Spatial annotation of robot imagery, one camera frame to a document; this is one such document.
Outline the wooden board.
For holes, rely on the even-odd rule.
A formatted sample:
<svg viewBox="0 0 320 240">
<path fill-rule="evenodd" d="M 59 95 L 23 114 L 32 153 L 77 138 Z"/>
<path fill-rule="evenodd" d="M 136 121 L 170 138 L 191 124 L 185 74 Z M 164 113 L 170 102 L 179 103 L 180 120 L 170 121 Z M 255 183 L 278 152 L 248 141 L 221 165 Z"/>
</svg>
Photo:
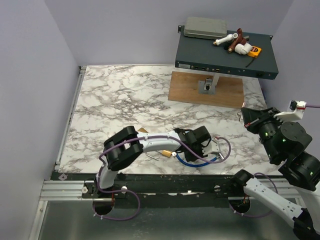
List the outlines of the wooden board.
<svg viewBox="0 0 320 240">
<path fill-rule="evenodd" d="M 198 82 L 213 79 L 215 94 L 199 94 Z M 244 86 L 241 78 L 225 77 L 173 71 L 169 86 L 168 100 L 239 109 L 244 100 Z"/>
</svg>

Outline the yellow tape measure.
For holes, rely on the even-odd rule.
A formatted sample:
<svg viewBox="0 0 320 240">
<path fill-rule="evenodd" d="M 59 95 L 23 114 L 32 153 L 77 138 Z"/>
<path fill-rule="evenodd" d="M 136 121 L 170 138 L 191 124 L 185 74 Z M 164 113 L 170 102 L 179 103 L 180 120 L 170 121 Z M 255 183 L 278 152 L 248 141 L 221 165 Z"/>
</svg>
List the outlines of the yellow tape measure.
<svg viewBox="0 0 320 240">
<path fill-rule="evenodd" d="M 262 49 L 257 46 L 253 46 L 252 49 L 248 52 L 248 56 L 252 58 L 257 58 L 259 54 L 261 53 Z"/>
</svg>

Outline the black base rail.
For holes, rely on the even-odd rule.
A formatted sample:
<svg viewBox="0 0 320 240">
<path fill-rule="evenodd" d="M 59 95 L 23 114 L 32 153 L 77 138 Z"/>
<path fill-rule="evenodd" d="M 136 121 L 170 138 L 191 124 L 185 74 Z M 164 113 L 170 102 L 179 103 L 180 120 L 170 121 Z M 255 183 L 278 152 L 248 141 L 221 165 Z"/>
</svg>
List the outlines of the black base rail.
<svg viewBox="0 0 320 240">
<path fill-rule="evenodd" d="M 94 179 L 84 182 L 82 198 L 99 207 L 134 208 L 227 208 L 231 199 L 245 196 L 243 181 L 248 176 L 124 174 L 119 173 L 112 187 L 100 192 Z"/>
</svg>

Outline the white pipe with brass end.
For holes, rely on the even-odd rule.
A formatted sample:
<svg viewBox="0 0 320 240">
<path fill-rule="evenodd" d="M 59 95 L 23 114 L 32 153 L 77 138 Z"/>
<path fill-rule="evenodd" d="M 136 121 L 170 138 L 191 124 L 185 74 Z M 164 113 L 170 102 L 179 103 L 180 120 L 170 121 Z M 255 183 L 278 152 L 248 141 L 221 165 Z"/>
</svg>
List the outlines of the white pipe with brass end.
<svg viewBox="0 0 320 240">
<path fill-rule="evenodd" d="M 232 34 L 228 34 L 227 36 L 220 38 L 220 39 L 216 39 L 213 42 L 214 46 L 219 46 L 223 43 L 232 43 L 234 40 L 236 40 L 239 37 L 238 33 L 232 33 Z"/>
</svg>

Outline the blue rack network switch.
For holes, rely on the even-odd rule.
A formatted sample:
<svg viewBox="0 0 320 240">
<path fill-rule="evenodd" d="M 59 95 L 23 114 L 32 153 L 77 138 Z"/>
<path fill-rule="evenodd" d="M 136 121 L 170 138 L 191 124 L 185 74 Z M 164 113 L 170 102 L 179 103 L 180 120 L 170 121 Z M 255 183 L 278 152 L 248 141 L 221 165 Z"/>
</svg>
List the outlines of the blue rack network switch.
<svg viewBox="0 0 320 240">
<path fill-rule="evenodd" d="M 257 58 L 238 53 L 229 53 L 227 45 L 214 46 L 210 39 L 187 37 L 184 26 L 178 26 L 180 33 L 175 57 L 175 67 L 194 71 L 252 77 L 274 80 L 278 66 L 272 47 L 272 37 L 268 34 L 244 32 L 249 43 L 261 48 Z"/>
</svg>

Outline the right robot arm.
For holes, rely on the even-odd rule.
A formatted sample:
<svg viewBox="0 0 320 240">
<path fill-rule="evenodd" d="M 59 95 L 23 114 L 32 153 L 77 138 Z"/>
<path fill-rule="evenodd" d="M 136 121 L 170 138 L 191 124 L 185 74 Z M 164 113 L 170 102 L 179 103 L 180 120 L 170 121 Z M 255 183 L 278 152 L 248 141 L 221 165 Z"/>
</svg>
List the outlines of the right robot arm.
<svg viewBox="0 0 320 240">
<path fill-rule="evenodd" d="M 263 185 L 246 170 L 231 179 L 230 191 L 254 197 L 284 219 L 300 240 L 320 238 L 320 161 L 305 149 L 313 138 L 298 123 L 301 114 L 297 107 L 292 112 L 280 112 L 271 107 L 255 110 L 241 109 L 244 127 L 259 136 L 269 162 L 301 196 L 305 207 L 294 204 Z"/>
</svg>

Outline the grey plastic case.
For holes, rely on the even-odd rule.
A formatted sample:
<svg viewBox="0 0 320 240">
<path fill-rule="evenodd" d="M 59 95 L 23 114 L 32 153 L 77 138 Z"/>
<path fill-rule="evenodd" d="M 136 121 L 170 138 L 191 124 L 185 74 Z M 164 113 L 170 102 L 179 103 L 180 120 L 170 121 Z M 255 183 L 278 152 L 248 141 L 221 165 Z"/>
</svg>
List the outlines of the grey plastic case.
<svg viewBox="0 0 320 240">
<path fill-rule="evenodd" d="M 188 17 L 183 34 L 190 38 L 215 40 L 227 36 L 227 22 L 222 19 Z"/>
</svg>

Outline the brass padlock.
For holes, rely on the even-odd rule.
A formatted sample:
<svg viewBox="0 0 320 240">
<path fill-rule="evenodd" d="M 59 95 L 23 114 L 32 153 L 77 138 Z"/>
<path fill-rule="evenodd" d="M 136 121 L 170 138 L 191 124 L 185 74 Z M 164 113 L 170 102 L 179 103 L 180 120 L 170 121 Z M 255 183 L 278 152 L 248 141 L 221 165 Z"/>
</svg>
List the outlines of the brass padlock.
<svg viewBox="0 0 320 240">
<path fill-rule="evenodd" d="M 162 151 L 157 150 L 156 152 L 161 154 L 162 156 L 167 157 L 167 158 L 170 158 L 173 155 L 173 152 L 172 151 L 168 151 L 168 150 L 162 150 Z M 158 161 L 158 159 L 156 157 L 148 154 L 147 152 L 145 153 L 145 155 L 148 156 L 149 158 L 153 159 L 153 160 Z"/>
<path fill-rule="evenodd" d="M 139 128 L 137 131 L 141 133 L 148 133 L 148 131 L 146 131 L 143 127 Z"/>
</svg>

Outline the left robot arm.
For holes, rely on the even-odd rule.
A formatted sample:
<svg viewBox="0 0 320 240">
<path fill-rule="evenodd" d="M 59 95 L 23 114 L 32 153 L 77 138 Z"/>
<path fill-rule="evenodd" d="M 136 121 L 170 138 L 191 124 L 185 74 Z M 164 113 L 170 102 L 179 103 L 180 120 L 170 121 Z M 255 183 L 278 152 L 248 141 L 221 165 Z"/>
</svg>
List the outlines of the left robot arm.
<svg viewBox="0 0 320 240">
<path fill-rule="evenodd" d="M 120 170 L 130 166 L 141 154 L 155 151 L 183 152 L 185 160 L 194 162 L 208 156 L 212 137 L 205 126 L 195 130 L 175 128 L 170 132 L 140 132 L 127 126 L 103 143 L 99 155 L 102 166 L 95 179 L 93 191 L 101 198 L 110 194 Z"/>
</svg>

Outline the grey metal socket bracket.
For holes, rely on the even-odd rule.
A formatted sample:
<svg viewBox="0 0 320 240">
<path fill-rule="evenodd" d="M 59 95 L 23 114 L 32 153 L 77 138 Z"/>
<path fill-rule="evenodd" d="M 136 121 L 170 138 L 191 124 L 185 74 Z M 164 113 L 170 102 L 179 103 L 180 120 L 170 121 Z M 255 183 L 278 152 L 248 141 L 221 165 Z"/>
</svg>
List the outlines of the grey metal socket bracket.
<svg viewBox="0 0 320 240">
<path fill-rule="evenodd" d="M 216 86 L 211 78 L 206 78 L 205 80 L 200 80 L 198 82 L 198 93 L 203 95 L 215 95 Z"/>
</svg>

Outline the white pipe elbow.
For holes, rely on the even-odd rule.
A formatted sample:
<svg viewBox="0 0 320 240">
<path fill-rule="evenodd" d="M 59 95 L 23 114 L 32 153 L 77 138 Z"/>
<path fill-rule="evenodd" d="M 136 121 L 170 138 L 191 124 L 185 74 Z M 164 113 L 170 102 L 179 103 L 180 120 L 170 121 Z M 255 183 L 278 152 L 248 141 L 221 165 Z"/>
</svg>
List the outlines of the white pipe elbow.
<svg viewBox="0 0 320 240">
<path fill-rule="evenodd" d="M 235 46 L 234 51 L 240 55 L 248 55 L 252 49 L 253 46 L 246 42 L 245 44 L 238 43 Z"/>
</svg>

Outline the brown pipe fitting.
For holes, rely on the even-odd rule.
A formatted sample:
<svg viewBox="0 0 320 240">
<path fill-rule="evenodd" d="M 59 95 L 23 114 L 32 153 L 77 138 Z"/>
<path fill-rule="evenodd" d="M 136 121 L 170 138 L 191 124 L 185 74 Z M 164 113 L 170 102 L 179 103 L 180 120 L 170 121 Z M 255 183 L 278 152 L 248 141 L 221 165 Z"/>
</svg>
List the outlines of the brown pipe fitting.
<svg viewBox="0 0 320 240">
<path fill-rule="evenodd" d="M 243 36 L 243 30 L 242 28 L 238 28 L 237 31 L 237 37 L 233 40 L 231 45 L 228 47 L 228 52 L 232 53 L 235 50 L 235 47 L 237 44 L 245 45 L 247 43 L 247 39 Z"/>
</svg>

